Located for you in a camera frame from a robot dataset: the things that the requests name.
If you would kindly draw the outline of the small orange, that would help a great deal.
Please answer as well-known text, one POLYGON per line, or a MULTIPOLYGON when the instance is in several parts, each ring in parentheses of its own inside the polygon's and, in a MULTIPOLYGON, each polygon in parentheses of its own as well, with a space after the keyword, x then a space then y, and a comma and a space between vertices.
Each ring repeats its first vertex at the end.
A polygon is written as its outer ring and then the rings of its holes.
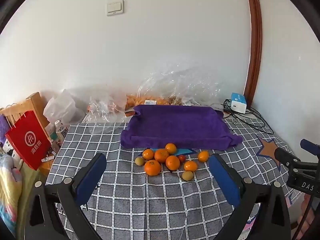
POLYGON ((195 172, 198 169, 198 165, 195 161, 186 161, 183 165, 185 171, 195 172))
POLYGON ((197 155, 197 159, 199 162, 205 163, 209 159, 209 152, 208 151, 201 151, 197 155))

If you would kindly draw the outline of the yellow-brown fruit front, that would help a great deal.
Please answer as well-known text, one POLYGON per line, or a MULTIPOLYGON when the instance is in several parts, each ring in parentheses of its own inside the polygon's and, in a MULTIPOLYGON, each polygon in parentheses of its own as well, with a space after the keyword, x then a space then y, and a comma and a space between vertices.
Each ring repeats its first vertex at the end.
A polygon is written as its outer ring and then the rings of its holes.
POLYGON ((194 177, 194 173, 192 171, 184 171, 181 175, 181 178, 184 181, 191 181, 194 177))

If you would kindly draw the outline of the yellow-green round fruit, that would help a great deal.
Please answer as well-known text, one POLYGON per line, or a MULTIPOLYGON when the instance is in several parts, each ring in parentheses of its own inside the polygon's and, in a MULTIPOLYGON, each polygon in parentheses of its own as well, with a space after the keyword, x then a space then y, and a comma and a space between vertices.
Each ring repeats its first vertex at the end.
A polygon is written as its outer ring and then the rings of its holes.
POLYGON ((137 157, 135 159, 135 164, 138 166, 143 166, 145 164, 145 159, 143 157, 137 157))

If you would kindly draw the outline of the large front orange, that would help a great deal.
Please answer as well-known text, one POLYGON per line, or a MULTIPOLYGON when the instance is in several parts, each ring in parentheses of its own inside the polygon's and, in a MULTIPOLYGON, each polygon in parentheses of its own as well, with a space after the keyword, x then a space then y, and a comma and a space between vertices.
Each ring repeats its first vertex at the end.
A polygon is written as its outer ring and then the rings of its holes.
POLYGON ((148 160, 144 165, 144 171, 148 176, 157 176, 161 172, 161 164, 156 160, 148 160))

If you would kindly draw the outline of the colourful blanket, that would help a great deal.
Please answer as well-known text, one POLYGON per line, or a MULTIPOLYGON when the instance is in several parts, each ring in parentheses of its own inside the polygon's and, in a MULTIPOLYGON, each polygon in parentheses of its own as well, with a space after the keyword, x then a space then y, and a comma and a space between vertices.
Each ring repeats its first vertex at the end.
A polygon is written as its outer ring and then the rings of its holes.
POLYGON ((18 213, 24 212, 25 201, 36 178, 36 171, 22 164, 18 168, 12 156, 1 153, 1 220, 15 237, 18 213))

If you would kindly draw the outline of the red paper shopping bag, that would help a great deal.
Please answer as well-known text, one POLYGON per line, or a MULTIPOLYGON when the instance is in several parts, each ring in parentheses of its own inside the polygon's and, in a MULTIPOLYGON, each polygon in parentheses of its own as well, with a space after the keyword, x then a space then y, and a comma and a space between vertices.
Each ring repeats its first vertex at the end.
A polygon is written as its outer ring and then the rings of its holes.
POLYGON ((33 170, 39 168, 51 147, 33 111, 26 111, 5 136, 20 158, 33 170))

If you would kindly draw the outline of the white blue charger box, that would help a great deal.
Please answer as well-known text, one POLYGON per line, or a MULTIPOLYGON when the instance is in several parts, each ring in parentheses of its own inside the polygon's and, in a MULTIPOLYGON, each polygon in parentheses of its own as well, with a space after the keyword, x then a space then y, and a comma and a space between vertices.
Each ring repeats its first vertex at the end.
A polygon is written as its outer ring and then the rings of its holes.
POLYGON ((232 93, 231 94, 231 110, 245 114, 247 109, 246 99, 242 94, 232 93))

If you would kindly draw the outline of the grey checked bed cover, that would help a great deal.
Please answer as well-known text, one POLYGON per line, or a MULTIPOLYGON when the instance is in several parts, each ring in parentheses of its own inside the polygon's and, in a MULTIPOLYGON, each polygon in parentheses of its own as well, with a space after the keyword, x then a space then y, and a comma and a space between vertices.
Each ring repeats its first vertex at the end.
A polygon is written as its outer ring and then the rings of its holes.
MULTIPOLYGON (((238 146, 218 153, 242 177, 257 184, 279 182, 287 205, 299 209, 302 193, 285 185, 288 172, 277 168, 271 158, 257 156, 261 139, 291 152, 276 134, 255 131, 228 117, 225 123, 231 132, 243 138, 238 146)), ((150 177, 144 167, 135 164, 143 148, 124 148, 120 134, 126 123, 86 123, 71 126, 50 169, 46 184, 60 183, 73 177, 86 166, 96 153, 106 156, 106 170, 98 188, 81 208, 102 239, 214 239, 232 214, 234 207, 227 203, 209 170, 209 162, 199 162, 197 153, 187 160, 197 163, 191 181, 184 181, 179 171, 171 172, 164 165, 161 173, 150 177)))

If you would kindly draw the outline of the plastic water bottle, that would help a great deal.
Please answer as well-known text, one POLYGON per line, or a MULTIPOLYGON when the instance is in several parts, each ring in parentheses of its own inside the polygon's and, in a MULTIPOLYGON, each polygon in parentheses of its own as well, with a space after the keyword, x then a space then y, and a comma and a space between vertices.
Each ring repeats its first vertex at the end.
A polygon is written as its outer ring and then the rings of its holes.
POLYGON ((56 120, 55 127, 56 127, 56 134, 60 142, 63 143, 67 136, 68 128, 60 120, 56 120))

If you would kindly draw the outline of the small red fruit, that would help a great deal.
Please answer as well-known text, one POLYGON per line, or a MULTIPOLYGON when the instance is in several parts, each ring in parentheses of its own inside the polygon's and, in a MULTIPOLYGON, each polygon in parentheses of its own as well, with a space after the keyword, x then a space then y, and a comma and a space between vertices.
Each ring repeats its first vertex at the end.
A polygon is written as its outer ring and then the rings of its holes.
POLYGON ((186 156, 185 155, 180 154, 177 157, 178 157, 178 159, 180 160, 181 163, 186 161, 186 156))

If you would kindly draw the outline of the white plastic bag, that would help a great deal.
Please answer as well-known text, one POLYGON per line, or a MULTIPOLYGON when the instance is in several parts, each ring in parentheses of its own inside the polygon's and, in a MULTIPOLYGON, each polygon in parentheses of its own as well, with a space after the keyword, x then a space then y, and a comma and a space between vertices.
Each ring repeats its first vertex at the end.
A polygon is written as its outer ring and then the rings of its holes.
POLYGON ((66 89, 48 101, 43 115, 51 124, 59 120, 64 125, 78 124, 85 117, 84 111, 76 107, 74 99, 66 89))

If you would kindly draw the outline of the left clear plastic bag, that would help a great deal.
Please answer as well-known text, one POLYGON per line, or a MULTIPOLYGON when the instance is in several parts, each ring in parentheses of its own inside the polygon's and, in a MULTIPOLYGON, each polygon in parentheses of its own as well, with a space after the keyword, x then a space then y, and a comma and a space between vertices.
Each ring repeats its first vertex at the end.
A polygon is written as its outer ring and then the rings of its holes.
POLYGON ((90 96, 83 123, 126 122, 127 97, 123 92, 100 92, 90 96))

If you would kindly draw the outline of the purple towel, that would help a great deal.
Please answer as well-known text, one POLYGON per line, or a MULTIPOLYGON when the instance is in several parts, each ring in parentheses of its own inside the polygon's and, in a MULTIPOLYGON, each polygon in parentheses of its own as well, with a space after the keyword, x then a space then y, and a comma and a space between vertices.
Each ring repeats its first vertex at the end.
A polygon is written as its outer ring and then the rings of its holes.
POLYGON ((120 137, 124 148, 178 148, 225 151, 242 143, 223 113, 211 107, 139 105, 120 137))

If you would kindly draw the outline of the clear plastic bag of fruit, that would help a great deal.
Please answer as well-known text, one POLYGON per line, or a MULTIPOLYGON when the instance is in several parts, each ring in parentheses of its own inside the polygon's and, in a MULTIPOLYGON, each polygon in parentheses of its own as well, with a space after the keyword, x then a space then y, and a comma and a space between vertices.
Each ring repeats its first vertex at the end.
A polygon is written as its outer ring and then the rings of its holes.
POLYGON ((138 105, 212 106, 220 101, 217 77, 202 67, 163 70, 150 74, 137 92, 127 95, 125 115, 138 105))

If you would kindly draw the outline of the brown wooden door frame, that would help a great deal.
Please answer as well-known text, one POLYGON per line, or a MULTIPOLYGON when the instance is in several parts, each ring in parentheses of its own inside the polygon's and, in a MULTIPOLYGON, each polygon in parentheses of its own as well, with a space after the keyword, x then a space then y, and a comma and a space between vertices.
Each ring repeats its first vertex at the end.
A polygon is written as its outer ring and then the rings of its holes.
POLYGON ((248 4, 251 21, 251 46, 244 96, 247 101, 247 106, 251 107, 260 72, 263 47, 263 23, 260 1, 248 0, 248 4))

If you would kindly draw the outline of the white wall switch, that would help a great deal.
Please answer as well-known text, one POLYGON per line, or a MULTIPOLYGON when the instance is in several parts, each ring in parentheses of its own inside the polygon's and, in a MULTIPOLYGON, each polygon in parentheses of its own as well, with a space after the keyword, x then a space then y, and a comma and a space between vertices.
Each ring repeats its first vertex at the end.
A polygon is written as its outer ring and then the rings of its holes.
POLYGON ((106 4, 106 15, 113 16, 124 12, 124 1, 111 2, 106 4))

